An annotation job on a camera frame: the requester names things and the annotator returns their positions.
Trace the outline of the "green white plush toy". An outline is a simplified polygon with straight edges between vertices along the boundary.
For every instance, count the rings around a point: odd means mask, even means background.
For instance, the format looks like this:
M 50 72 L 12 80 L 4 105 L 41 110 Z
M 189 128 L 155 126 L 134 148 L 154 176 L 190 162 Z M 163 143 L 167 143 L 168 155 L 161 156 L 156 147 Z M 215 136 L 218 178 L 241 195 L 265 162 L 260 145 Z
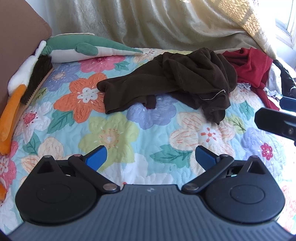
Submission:
M 46 40 L 41 54 L 53 63 L 68 63 L 98 57 L 141 55 L 143 51 L 99 37 L 93 33 L 68 33 Z

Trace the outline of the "white orange goose plush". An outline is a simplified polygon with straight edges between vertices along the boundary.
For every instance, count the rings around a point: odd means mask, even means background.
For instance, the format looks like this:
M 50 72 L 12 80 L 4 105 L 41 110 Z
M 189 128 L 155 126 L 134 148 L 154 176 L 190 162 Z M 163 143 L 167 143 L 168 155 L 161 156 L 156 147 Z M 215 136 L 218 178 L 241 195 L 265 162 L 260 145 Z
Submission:
M 41 41 L 34 55 L 29 56 L 8 82 L 8 103 L 1 115 L 1 154 L 7 155 L 11 151 L 11 140 L 16 124 L 21 116 L 23 106 L 20 100 L 27 90 L 34 65 L 46 45 Z

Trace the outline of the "floral quilted bedspread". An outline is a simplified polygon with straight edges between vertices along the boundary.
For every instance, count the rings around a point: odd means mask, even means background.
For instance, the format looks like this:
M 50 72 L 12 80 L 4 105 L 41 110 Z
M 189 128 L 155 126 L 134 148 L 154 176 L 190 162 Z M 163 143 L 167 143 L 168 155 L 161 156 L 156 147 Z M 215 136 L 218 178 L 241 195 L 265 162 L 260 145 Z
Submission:
M 23 112 L 11 152 L 1 156 L 1 230 L 10 233 L 22 220 L 15 195 L 44 155 L 57 160 L 86 154 L 99 145 L 108 157 L 99 173 L 118 185 L 177 184 L 203 172 L 194 150 L 202 145 L 215 154 L 238 160 L 262 159 L 285 194 L 279 224 L 295 233 L 295 146 L 293 141 L 259 130 L 254 123 L 261 99 L 244 86 L 230 93 L 230 107 L 216 125 L 168 95 L 157 97 L 155 109 L 137 103 L 121 113 L 105 114 L 97 83 L 126 75 L 162 54 L 144 49 L 140 57 L 111 56 L 55 64 L 51 75 Z

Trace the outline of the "white grey garment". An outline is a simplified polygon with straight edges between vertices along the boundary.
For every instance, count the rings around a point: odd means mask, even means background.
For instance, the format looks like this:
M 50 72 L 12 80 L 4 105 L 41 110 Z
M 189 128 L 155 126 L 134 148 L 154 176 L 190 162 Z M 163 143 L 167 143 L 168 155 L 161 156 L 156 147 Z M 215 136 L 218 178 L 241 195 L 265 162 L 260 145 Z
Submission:
M 282 98 L 280 74 L 280 69 L 274 63 L 272 63 L 269 69 L 267 82 L 265 84 L 265 87 L 263 88 L 263 92 L 267 94 L 268 97 L 278 100 Z M 246 98 L 248 99 L 250 99 L 251 97 L 259 99 L 258 95 L 251 91 L 251 86 L 249 84 L 239 83 L 232 93 L 233 96 L 234 92 L 237 92 L 237 94 L 241 96 L 246 96 Z

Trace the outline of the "red garment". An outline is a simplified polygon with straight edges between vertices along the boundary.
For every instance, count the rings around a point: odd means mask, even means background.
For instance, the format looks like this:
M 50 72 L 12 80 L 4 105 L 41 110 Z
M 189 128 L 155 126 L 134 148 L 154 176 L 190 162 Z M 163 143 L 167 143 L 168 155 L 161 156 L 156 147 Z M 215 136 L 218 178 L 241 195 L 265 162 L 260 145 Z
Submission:
M 233 52 L 225 51 L 223 56 L 235 68 L 238 83 L 249 84 L 251 91 L 258 95 L 266 108 L 279 110 L 268 99 L 264 91 L 271 64 L 273 63 L 269 56 L 254 48 L 241 48 Z

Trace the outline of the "dark brown sweater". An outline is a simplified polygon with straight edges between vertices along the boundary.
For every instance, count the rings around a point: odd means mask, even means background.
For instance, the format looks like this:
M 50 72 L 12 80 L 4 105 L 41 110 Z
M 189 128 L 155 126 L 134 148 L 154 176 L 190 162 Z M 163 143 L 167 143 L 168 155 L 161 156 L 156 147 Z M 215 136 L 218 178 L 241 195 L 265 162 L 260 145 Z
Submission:
M 222 54 L 200 48 L 190 54 L 165 52 L 132 73 L 98 82 L 107 114 L 141 103 L 156 108 L 156 96 L 168 94 L 185 105 L 203 110 L 207 121 L 219 124 L 230 106 L 229 94 L 237 73 Z

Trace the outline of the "black garment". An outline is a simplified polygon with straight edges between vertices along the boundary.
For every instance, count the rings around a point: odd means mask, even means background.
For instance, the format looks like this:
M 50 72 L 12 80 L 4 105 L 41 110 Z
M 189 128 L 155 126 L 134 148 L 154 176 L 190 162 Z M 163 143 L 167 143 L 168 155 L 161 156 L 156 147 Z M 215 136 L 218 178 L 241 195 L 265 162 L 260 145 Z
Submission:
M 295 80 L 290 76 L 287 69 L 278 60 L 273 60 L 273 63 L 280 69 L 281 89 L 285 97 L 296 98 Z

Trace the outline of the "beige curtain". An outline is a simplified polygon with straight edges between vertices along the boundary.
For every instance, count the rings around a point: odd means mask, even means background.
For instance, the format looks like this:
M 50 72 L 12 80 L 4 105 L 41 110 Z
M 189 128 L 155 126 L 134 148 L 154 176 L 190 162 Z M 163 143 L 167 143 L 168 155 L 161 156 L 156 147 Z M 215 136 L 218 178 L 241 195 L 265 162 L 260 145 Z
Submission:
M 276 58 L 275 20 L 257 1 L 49 1 L 59 33 L 94 33 L 130 47 L 255 47 Z

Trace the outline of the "brown headboard cushion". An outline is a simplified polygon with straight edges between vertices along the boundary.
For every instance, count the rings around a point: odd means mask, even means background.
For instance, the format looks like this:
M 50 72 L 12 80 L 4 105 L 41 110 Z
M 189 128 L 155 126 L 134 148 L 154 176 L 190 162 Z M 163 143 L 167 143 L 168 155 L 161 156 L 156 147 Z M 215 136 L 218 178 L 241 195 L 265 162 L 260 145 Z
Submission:
M 52 35 L 49 24 L 26 1 L 2 0 L 0 6 L 1 112 L 8 101 L 7 86 L 22 63 Z

